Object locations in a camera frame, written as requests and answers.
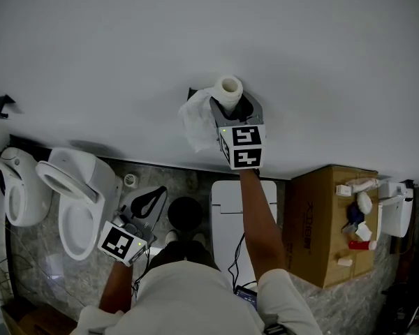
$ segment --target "wall hook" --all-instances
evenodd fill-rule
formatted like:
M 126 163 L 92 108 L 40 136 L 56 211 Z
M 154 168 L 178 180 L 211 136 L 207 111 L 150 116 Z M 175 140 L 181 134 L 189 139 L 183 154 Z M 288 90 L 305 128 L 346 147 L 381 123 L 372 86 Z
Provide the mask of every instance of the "wall hook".
M 3 110 L 3 107 L 5 106 L 5 104 L 13 104 L 13 103 L 15 103 L 15 101 L 8 94 L 0 97 L 0 119 L 8 118 L 9 114 L 2 113 L 1 111 Z

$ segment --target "white shirt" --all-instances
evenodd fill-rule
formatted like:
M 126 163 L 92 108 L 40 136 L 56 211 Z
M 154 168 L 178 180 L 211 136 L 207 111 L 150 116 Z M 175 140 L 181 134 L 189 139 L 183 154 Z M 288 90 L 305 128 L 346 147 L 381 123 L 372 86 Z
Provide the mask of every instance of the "white shirt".
M 321 334 L 285 270 L 273 269 L 260 278 L 256 312 L 233 294 L 221 272 L 183 260 L 149 271 L 135 306 L 126 314 L 86 306 L 72 334 L 259 335 L 272 324 L 283 325 L 290 334 Z

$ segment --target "toilet lid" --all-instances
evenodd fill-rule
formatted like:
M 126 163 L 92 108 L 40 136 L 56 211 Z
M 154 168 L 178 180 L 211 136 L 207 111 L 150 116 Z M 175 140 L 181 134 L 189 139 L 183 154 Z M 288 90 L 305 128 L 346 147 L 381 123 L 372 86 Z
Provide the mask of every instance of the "toilet lid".
M 14 177 L 15 179 L 21 180 L 20 176 L 9 166 L 7 166 L 5 163 L 2 163 L 0 161 L 0 171 L 3 173 L 4 177 Z
M 50 188 L 61 195 L 96 204 L 97 195 L 90 187 L 74 180 L 46 161 L 39 162 L 36 166 L 36 172 Z

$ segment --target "white toilet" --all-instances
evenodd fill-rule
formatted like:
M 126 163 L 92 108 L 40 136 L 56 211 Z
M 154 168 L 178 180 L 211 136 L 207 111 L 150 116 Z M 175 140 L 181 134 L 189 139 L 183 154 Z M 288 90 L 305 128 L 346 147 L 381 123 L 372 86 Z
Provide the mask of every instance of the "white toilet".
M 5 181 L 4 207 L 11 225 L 32 226 L 41 222 L 51 205 L 51 189 L 36 174 L 37 161 L 31 154 L 7 148 L 0 156 Z
M 95 155 L 67 148 L 54 148 L 48 162 L 41 161 L 36 171 L 61 194 L 59 234 L 65 251 L 84 260 L 118 208 L 122 180 Z

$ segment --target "small container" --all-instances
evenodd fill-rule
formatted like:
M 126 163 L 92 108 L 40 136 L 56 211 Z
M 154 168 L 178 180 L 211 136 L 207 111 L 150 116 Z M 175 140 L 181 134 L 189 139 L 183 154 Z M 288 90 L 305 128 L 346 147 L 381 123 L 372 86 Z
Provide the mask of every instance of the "small container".
M 346 185 L 337 185 L 335 188 L 335 195 L 337 196 L 351 196 L 352 195 L 352 188 Z
M 124 185 L 129 188 L 137 188 L 138 187 L 138 177 L 133 174 L 127 174 L 124 177 Z
M 359 242 L 359 241 L 350 241 L 349 242 L 349 249 L 364 249 L 366 251 L 373 251 L 377 247 L 376 241 L 366 241 L 366 242 Z

